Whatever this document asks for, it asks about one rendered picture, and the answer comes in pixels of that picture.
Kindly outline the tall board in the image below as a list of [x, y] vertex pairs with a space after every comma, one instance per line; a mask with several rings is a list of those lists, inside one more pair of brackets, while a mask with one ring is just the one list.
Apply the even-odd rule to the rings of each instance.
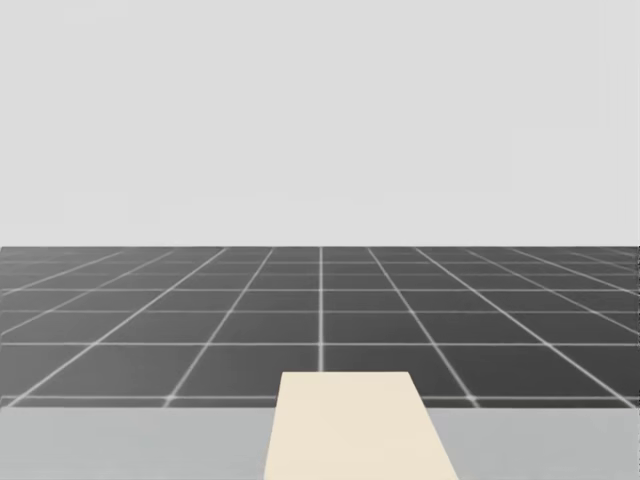
[[264, 480], [459, 480], [407, 372], [285, 372]]

